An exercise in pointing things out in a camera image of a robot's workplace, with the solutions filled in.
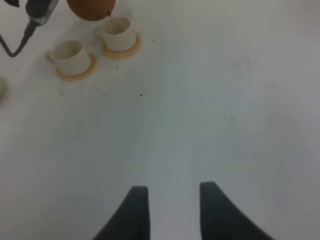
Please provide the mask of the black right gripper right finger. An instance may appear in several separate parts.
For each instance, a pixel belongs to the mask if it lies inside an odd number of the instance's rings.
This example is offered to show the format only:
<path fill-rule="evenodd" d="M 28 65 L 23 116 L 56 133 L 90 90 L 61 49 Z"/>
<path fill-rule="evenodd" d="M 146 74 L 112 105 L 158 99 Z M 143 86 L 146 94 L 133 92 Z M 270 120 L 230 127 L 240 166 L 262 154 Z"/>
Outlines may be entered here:
<path fill-rule="evenodd" d="M 200 234 L 203 240 L 271 240 L 243 214 L 215 182 L 199 186 Z"/>

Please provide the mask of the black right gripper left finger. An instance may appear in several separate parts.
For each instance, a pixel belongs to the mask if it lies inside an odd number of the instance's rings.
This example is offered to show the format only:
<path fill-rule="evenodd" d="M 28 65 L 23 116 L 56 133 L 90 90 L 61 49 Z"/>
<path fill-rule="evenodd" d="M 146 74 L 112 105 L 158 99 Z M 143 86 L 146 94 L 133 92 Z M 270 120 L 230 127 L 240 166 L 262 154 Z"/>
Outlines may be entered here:
<path fill-rule="evenodd" d="M 149 191 L 146 186 L 133 186 L 95 240 L 149 240 L 151 221 Z"/>

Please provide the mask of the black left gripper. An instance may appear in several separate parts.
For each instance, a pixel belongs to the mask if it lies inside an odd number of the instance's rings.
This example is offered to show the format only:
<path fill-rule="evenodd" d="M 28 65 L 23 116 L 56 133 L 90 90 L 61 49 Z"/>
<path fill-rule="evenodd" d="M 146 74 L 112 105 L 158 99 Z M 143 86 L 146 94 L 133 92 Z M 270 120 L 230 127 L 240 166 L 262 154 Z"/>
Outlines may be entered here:
<path fill-rule="evenodd" d="M 8 5 L 13 7 L 19 7 L 20 1 L 19 0 L 4 0 Z"/>

